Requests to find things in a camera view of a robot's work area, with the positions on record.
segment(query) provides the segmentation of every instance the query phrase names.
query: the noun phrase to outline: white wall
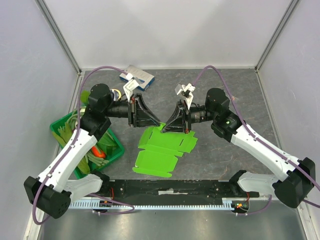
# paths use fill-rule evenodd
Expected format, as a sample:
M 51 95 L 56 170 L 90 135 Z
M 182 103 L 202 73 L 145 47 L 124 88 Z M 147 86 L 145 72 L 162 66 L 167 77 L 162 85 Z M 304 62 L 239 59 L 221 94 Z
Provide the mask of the white wall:
M 46 0 L 81 68 L 255 66 L 290 0 Z
M 77 74 L 34 0 L 0 8 L 0 239 L 22 239 L 31 213 L 23 184 L 52 161 L 49 125 L 71 101 Z
M 320 2 L 300 1 L 260 76 L 286 152 L 316 163 L 320 182 Z M 320 204 L 314 188 L 309 198 Z M 320 209 L 315 209 L 320 226 Z

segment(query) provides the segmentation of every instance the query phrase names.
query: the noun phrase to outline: gray floor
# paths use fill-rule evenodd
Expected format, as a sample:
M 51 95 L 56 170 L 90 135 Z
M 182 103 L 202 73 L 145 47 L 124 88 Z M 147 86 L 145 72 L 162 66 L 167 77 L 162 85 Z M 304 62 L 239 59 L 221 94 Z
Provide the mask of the gray floor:
M 254 211 L 265 201 L 251 201 Z M 219 210 L 141 210 L 97 216 L 90 210 L 69 210 L 50 219 L 42 240 L 306 240 L 295 209 L 279 201 L 262 214 L 236 217 Z
M 198 69 L 148 70 L 155 76 L 154 83 L 143 92 L 147 106 L 162 122 L 173 113 L 179 97 L 175 94 L 177 84 L 191 83 L 198 75 Z M 272 143 L 276 139 L 272 130 L 267 108 L 253 69 L 222 69 L 223 76 L 235 97 L 236 103 L 248 124 Z M 85 84 L 85 89 L 97 83 L 105 83 L 110 88 L 122 90 L 124 83 L 119 73 L 101 70 L 94 73 Z M 222 82 L 213 70 L 208 70 L 200 79 L 193 92 L 193 101 L 203 105 L 210 88 L 222 88 Z M 124 118 L 112 118 L 111 129 L 124 145 L 125 153 L 103 172 L 111 179 L 159 179 L 132 171 L 140 149 L 138 142 L 144 128 L 128 126 Z M 192 125 L 197 144 L 191 153 L 179 157 L 172 172 L 172 179 L 220 179 L 227 180 L 238 170 L 266 174 L 269 170 L 258 160 L 237 146 L 217 137 L 211 130 L 211 122 Z

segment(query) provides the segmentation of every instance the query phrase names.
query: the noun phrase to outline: green basket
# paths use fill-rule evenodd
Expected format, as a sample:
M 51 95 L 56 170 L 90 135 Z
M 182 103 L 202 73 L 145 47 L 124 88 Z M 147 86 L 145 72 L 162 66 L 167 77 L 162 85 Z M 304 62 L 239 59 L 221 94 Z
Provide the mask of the green basket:
M 59 135 L 58 129 L 65 125 L 65 122 L 71 117 L 71 115 L 72 115 L 72 112 L 64 116 L 63 118 L 59 119 L 58 121 L 55 121 L 54 123 L 52 123 L 50 125 L 50 130 Z M 89 161 L 88 165 L 91 171 L 95 169 L 97 169 L 98 171 L 104 169 L 106 166 L 108 166 L 110 163 L 112 163 L 116 159 L 120 158 L 125 153 L 124 146 L 119 142 L 119 140 L 116 138 L 115 134 L 111 131 L 111 129 L 109 128 L 107 131 L 113 137 L 118 147 L 112 151 L 112 154 L 108 154 L 106 156 L 106 159 L 109 160 L 109 162 L 100 168 L 98 168 L 93 162 Z M 82 179 L 86 176 L 86 174 L 82 173 L 78 167 L 75 168 L 74 175 L 76 176 L 77 179 Z

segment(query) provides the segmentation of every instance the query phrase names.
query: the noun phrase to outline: purple cable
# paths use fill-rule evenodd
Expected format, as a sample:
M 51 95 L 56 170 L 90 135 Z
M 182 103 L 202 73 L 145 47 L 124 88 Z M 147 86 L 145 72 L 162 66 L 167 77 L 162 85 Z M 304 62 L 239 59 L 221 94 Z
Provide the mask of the purple cable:
M 89 196 L 96 197 L 96 198 L 100 198 L 100 199 L 103 199 L 103 200 L 105 200 L 105 201 L 108 201 L 108 202 L 111 202 L 111 203 L 114 203 L 114 204 L 118 204 L 118 205 L 127 206 L 127 207 L 132 208 L 132 209 L 130 209 L 130 210 L 128 210 L 128 211 L 116 211 L 116 212 L 99 212 L 99 211 L 94 211 L 95 214 L 100 214 L 100 215 L 121 215 L 121 214 L 129 214 L 129 213 L 132 213 L 132 212 L 135 210 L 135 206 L 133 206 L 133 205 L 130 205 L 130 204 L 127 204 L 127 203 L 124 203 L 124 202 L 120 202 L 120 201 L 116 201 L 116 200 L 112 200 L 112 199 L 109 199 L 109 198 L 100 196 L 100 195 L 98 195 L 98 194 L 95 194 L 95 193 L 91 193 L 91 194 L 89 194 Z
M 221 72 L 220 72 L 218 69 L 216 69 L 216 68 L 215 68 L 214 66 L 212 66 L 212 65 L 206 66 L 204 69 L 202 69 L 202 71 L 199 73 L 199 75 L 198 75 L 198 76 L 196 77 L 196 79 L 193 81 L 192 85 L 195 86 L 195 85 L 197 84 L 197 82 L 199 81 L 200 77 L 202 76 L 202 74 L 204 74 L 204 72 L 205 72 L 207 69 L 210 69 L 210 68 L 213 69 L 213 70 L 219 75 L 219 77 L 220 77 L 220 79 L 221 79 L 221 81 L 222 81 L 222 83 L 223 83 L 223 85 L 224 85 L 224 87 L 225 87 L 225 90 L 226 90 L 226 92 L 228 93 L 228 95 L 229 95 L 229 97 L 230 97 L 230 101 L 231 101 L 231 103 L 232 103 L 232 105 L 233 105 L 233 108 L 234 108 L 236 114 L 238 115 L 238 117 L 239 117 L 242 125 L 243 125 L 244 128 L 247 130 L 247 132 L 248 132 L 255 140 L 257 140 L 259 143 L 261 143 L 263 146 L 265 146 L 266 148 L 268 148 L 269 150 L 271 150 L 273 153 L 275 153 L 276 155 L 278 155 L 280 158 L 282 158 L 282 159 L 284 159 L 285 161 L 287 161 L 288 158 L 287 158 L 285 155 L 283 155 L 282 153 L 278 152 L 277 150 L 275 150 L 273 147 L 271 147 L 269 144 L 267 144 L 267 143 L 264 142 L 263 140 L 259 139 L 258 137 L 256 138 L 256 135 L 254 135 L 254 133 L 253 133 L 252 131 L 250 131 L 250 129 L 248 128 L 247 124 L 246 124 L 245 121 L 244 121 L 244 118 L 242 117 L 240 111 L 238 110 L 238 107 L 237 107 L 236 103 L 235 103 L 234 100 L 233 100 L 233 95 L 232 95 L 231 92 L 230 92 L 230 89 L 229 89 L 229 87 L 228 87 L 228 85 L 227 85 L 227 83 L 226 83 L 225 78 L 222 76 Z M 304 171 L 301 167 L 299 167 L 297 164 L 295 164 L 295 163 L 292 162 L 291 160 L 288 160 L 287 162 L 288 162 L 289 164 L 291 164 L 292 166 L 294 166 L 296 169 L 298 169 L 298 170 L 299 170 L 311 183 L 313 183 L 313 185 L 315 185 L 316 188 L 320 191 L 320 185 L 319 185 L 312 177 L 310 177 L 310 175 L 309 175 L 306 171 Z M 310 204 L 310 205 L 314 206 L 314 207 L 320 208 L 320 205 L 318 205 L 318 204 L 315 204 L 315 203 L 310 202 L 310 201 L 308 201 L 308 200 L 303 200 L 303 201 L 304 201 L 305 203 L 307 203 L 307 204 Z
M 269 196 L 268 203 L 265 205 L 264 208 L 262 208 L 258 211 L 253 211 L 253 212 L 248 212 L 248 213 L 238 213 L 237 216 L 249 216 L 249 215 L 254 215 L 254 214 L 260 214 L 269 208 L 269 206 L 271 205 L 271 201 L 272 201 L 272 195 Z
M 119 68 L 116 68 L 114 66 L 100 66 L 100 67 L 97 67 L 95 69 L 93 69 L 83 80 L 83 82 L 81 83 L 80 87 L 79 87 L 79 91 L 78 91 L 78 99 L 77 99 L 77 105 L 76 105 L 76 110 L 77 110 L 77 127 L 76 127 L 76 133 L 75 133 L 75 136 L 74 136 L 74 139 L 72 140 L 71 144 L 70 145 L 74 145 L 75 142 L 77 141 L 77 138 L 80 134 L 80 107 L 81 107 L 81 100 L 80 100 L 80 96 L 81 96 L 81 92 L 84 88 L 84 85 L 87 81 L 87 79 L 96 71 L 100 70 L 100 69 L 113 69 L 113 70 L 117 70 L 125 75 L 127 75 L 128 73 L 119 69 Z M 67 156 L 67 154 L 70 152 L 70 150 L 72 149 L 72 147 L 68 147 L 67 150 L 63 153 L 63 155 L 59 158 L 59 160 L 53 165 L 53 167 L 51 168 L 51 170 L 49 171 L 48 174 L 52 174 L 55 169 L 58 167 L 58 165 L 62 162 L 62 160 Z M 38 199 L 39 199 L 39 196 L 40 196 L 40 193 L 41 191 L 43 190 L 46 182 L 48 181 L 49 177 L 48 175 L 44 178 L 43 182 L 41 183 L 40 187 L 38 188 L 36 194 L 35 194 L 35 197 L 34 197 L 34 201 L 33 201 L 33 206 L 32 206 L 32 218 L 33 218 L 33 221 L 35 224 L 37 225 L 41 225 L 41 224 L 44 224 L 49 218 L 50 216 L 48 215 L 43 221 L 38 221 L 37 220 L 37 216 L 36 216 L 36 209 L 37 209 L 37 202 L 38 202 Z

